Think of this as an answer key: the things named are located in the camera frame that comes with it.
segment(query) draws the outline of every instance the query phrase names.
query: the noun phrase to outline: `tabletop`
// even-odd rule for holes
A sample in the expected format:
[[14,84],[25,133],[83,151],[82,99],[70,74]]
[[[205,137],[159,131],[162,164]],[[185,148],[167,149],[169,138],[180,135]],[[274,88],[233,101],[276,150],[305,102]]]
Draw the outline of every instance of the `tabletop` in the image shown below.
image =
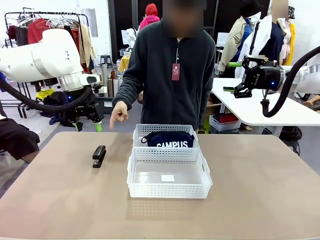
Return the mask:
[[[212,93],[244,124],[250,126],[320,126],[320,114],[287,97],[283,107],[273,117],[265,117],[262,112],[261,89],[253,89],[252,97],[236,99],[224,91],[223,87],[236,87],[241,83],[240,78],[215,78]],[[271,110],[279,99],[280,94],[268,95]]]
[[[0,199],[0,237],[297,239],[320,236],[320,177],[270,135],[199,135],[207,199],[130,198],[132,133],[56,134]],[[100,169],[98,145],[107,146]]]

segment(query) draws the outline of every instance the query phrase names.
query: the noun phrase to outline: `stool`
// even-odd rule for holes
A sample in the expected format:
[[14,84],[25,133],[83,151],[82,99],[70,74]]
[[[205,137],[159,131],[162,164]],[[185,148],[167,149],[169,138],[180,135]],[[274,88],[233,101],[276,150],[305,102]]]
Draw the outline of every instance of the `stool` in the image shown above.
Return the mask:
[[111,60],[111,57],[110,55],[101,55],[100,56],[100,67],[102,64],[107,64],[107,68],[112,68],[112,60]]

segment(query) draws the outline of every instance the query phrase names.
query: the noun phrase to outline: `perforated basket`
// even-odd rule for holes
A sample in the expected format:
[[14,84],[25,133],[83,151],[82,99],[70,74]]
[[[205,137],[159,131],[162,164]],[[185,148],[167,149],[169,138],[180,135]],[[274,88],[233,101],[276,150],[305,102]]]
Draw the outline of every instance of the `perforated basket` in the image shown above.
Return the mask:
[[161,124],[137,124],[133,131],[133,147],[147,147],[148,143],[142,143],[141,139],[150,133],[158,131],[184,131],[194,136],[193,148],[199,148],[198,137],[191,125],[161,125]]
[[134,147],[127,170],[132,198],[205,199],[213,185],[199,148]]

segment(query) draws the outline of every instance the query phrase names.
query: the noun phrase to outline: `pink jacket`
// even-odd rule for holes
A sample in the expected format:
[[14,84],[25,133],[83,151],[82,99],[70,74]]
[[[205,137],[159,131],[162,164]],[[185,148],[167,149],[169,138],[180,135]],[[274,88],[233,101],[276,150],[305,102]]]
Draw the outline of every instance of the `pink jacket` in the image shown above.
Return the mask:
[[159,22],[160,21],[160,18],[158,16],[155,16],[155,15],[149,15],[149,16],[146,16],[142,22],[140,23],[140,31],[145,27],[145,26],[148,26],[149,24],[152,24],[152,23],[156,23],[156,22]]

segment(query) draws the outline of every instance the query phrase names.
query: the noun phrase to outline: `black pants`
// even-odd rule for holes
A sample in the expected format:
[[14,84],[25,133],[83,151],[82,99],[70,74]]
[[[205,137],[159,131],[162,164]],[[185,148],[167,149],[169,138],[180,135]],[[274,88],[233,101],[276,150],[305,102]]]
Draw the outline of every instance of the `black pants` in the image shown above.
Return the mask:
[[[6,117],[0,103],[0,113]],[[39,151],[39,136],[11,118],[0,120],[0,150],[8,152],[16,160]]]

